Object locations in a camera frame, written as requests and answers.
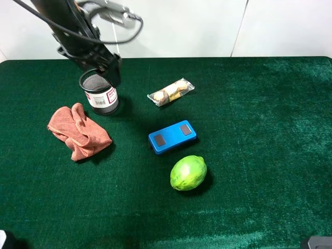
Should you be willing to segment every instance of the green tablecloth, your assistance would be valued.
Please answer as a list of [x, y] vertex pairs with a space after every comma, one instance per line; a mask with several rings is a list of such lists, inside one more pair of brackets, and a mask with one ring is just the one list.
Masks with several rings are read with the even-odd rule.
[[[332, 236], [332, 65], [316, 58], [125, 59], [120, 109], [92, 112], [67, 60], [0, 65], [0, 229], [21, 248], [299, 248]], [[186, 78], [195, 90], [147, 98]], [[46, 125], [84, 105], [114, 140], [80, 163]], [[187, 119], [199, 141], [157, 156], [149, 133]], [[174, 164], [204, 157], [196, 190]]]

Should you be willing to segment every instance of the black mesh cup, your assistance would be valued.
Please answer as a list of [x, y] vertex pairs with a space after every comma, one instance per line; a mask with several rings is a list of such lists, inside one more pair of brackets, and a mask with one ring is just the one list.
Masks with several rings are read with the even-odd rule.
[[96, 69], [86, 71], [79, 79], [92, 110], [98, 115], [108, 115], [117, 110], [119, 99], [116, 89], [96, 73]]

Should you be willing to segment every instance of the wrapped snack bar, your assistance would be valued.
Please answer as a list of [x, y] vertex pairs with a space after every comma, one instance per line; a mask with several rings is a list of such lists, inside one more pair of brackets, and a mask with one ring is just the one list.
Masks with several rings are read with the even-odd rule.
[[194, 88], [189, 81], [182, 78], [157, 92], [149, 94], [147, 97], [157, 106], [162, 106], [182, 97]]

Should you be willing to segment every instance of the orange towel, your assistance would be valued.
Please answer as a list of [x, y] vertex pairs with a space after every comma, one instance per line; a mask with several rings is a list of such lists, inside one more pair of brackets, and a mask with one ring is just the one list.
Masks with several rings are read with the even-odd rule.
[[72, 109], [66, 106], [59, 108], [47, 129], [73, 151], [74, 161], [91, 157], [112, 143], [107, 132], [85, 116], [80, 103], [73, 105]]

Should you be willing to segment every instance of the label on cup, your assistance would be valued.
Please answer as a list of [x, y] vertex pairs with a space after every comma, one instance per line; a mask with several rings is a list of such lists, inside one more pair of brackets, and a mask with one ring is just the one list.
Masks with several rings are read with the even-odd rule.
[[85, 92], [85, 94], [90, 105], [95, 108], [109, 107], [118, 99], [118, 94], [116, 93], [116, 89], [114, 87], [111, 87], [109, 90], [102, 93]]

